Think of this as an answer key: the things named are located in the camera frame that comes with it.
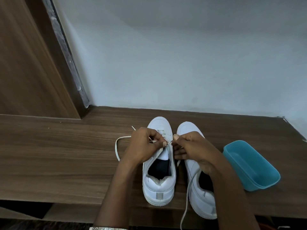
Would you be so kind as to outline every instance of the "white wall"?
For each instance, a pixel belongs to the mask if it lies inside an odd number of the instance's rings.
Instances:
[[[94,105],[307,126],[307,0],[54,3]]]

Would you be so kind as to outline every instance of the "hand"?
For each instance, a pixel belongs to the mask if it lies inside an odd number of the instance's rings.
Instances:
[[[217,160],[222,159],[221,152],[206,140],[197,131],[184,135],[174,135],[172,141],[174,147],[174,158],[177,160],[191,159],[200,164],[213,166]]]
[[[156,140],[156,142],[150,143],[149,138]],[[133,131],[123,159],[128,159],[139,165],[151,158],[155,151],[165,147],[166,144],[167,141],[156,130],[141,127],[139,130]]]

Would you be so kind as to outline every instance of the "fingernail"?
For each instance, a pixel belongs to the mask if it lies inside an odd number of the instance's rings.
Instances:
[[[173,137],[174,137],[174,140],[178,140],[178,138],[179,138],[179,135],[177,135],[177,134],[174,134],[174,135],[173,135]]]

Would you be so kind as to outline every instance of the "white sneaker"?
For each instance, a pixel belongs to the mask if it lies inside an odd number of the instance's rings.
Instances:
[[[169,143],[143,163],[143,193],[154,206],[164,206],[174,197],[176,167],[173,156],[173,133],[169,122],[163,117],[154,118],[148,128],[157,130]]]
[[[191,122],[184,122],[180,124],[177,130],[177,134],[183,135],[191,131],[197,131],[202,136],[204,136],[198,127]],[[185,160],[185,166],[188,174],[187,203],[189,195],[190,204],[193,210],[199,216],[206,219],[216,219],[216,207],[213,194],[213,186],[210,177],[202,172],[196,161]]]

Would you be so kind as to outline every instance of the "blue plastic container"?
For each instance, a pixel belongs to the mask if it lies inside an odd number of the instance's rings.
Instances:
[[[280,180],[279,172],[243,140],[226,145],[223,154],[247,191],[266,189]]]

